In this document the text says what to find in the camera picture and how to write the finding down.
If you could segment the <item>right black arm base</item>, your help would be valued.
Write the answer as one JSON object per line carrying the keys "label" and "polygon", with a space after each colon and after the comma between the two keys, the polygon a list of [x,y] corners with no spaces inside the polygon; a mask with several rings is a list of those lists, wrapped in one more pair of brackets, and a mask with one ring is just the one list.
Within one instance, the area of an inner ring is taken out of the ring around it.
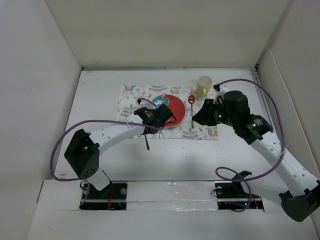
{"label": "right black arm base", "polygon": [[218,210],[239,212],[244,208],[248,210],[264,210],[263,200],[260,196],[250,194],[244,189],[241,182],[215,181],[211,195],[216,198]]}

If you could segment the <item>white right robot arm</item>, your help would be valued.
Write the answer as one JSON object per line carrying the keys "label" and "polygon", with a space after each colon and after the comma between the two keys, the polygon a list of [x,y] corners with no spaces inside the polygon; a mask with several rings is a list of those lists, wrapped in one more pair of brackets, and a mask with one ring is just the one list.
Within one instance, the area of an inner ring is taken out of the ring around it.
{"label": "white right robot arm", "polygon": [[302,222],[320,206],[320,180],[308,172],[278,139],[273,127],[250,112],[247,97],[238,90],[205,99],[192,120],[203,126],[227,125],[235,134],[275,167],[285,187],[275,184],[259,188],[256,194],[279,204],[294,221]]}

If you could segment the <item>copper fork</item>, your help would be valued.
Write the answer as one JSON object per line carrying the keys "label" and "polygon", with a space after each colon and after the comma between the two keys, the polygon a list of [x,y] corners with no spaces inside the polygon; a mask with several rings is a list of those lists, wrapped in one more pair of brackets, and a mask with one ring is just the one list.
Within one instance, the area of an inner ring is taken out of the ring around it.
{"label": "copper fork", "polygon": [[147,138],[146,134],[144,135],[144,139],[145,139],[146,149],[149,151],[150,150],[150,145],[149,145],[148,138]]}

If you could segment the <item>red and teal plate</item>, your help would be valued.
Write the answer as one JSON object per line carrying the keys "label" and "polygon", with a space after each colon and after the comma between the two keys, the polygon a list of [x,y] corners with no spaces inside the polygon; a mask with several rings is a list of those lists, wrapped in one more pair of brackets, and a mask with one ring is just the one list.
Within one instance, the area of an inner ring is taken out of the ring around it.
{"label": "red and teal plate", "polygon": [[171,94],[162,94],[153,98],[152,102],[157,107],[165,104],[173,113],[173,117],[171,117],[165,124],[166,128],[176,127],[183,122],[186,115],[186,107],[179,97]]}

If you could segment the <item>patterned animal print cloth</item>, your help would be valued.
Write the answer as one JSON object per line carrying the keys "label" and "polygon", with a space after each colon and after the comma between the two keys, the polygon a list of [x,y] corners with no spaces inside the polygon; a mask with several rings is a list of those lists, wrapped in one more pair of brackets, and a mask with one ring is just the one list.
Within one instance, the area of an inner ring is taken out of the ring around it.
{"label": "patterned animal print cloth", "polygon": [[[187,140],[218,140],[218,128],[208,127],[192,122],[191,105],[188,102],[190,95],[195,95],[195,88],[192,86],[168,86],[168,85],[124,85],[120,88],[120,95],[117,105],[116,119],[125,121],[135,110],[141,107],[153,109],[154,106],[138,99],[144,98],[152,102],[152,99],[159,95],[173,95],[182,100],[186,113],[182,123],[176,127],[164,128],[150,136],[155,139],[187,139]],[[200,110],[203,100],[195,100],[193,104],[193,116]]]}

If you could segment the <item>yellow translucent mug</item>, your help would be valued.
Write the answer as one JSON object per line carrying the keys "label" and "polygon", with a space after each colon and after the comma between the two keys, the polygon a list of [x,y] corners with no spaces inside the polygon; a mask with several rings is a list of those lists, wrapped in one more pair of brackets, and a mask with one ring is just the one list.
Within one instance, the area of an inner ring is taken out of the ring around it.
{"label": "yellow translucent mug", "polygon": [[205,98],[211,90],[213,80],[207,75],[202,75],[197,79],[195,97],[197,100]]}

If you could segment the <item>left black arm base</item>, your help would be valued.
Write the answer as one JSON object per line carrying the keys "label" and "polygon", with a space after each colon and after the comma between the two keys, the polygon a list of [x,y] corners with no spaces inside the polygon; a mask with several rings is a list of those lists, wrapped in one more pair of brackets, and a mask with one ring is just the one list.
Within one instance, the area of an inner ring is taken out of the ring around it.
{"label": "left black arm base", "polygon": [[127,209],[128,183],[113,181],[103,190],[97,190],[87,181],[80,183],[82,190],[79,208],[88,211],[124,211]]}

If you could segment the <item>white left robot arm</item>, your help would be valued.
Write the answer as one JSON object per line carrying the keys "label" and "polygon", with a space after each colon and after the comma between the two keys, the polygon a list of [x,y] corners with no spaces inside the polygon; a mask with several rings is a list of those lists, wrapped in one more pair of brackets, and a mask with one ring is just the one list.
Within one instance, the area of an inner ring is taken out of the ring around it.
{"label": "white left robot arm", "polygon": [[112,191],[111,180],[100,168],[100,155],[127,139],[157,133],[173,116],[169,107],[162,104],[155,109],[139,108],[125,121],[108,120],[109,126],[91,133],[77,130],[64,157],[80,180],[88,181],[98,197],[107,198]]}

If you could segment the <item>copper spoon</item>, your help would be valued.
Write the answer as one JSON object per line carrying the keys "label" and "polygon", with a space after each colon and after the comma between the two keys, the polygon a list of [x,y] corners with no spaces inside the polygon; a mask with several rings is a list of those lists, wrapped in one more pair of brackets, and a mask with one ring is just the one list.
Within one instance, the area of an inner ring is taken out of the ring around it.
{"label": "copper spoon", "polygon": [[188,103],[190,104],[190,115],[191,115],[191,119],[193,118],[193,104],[195,103],[196,97],[194,95],[190,95],[188,97]]}

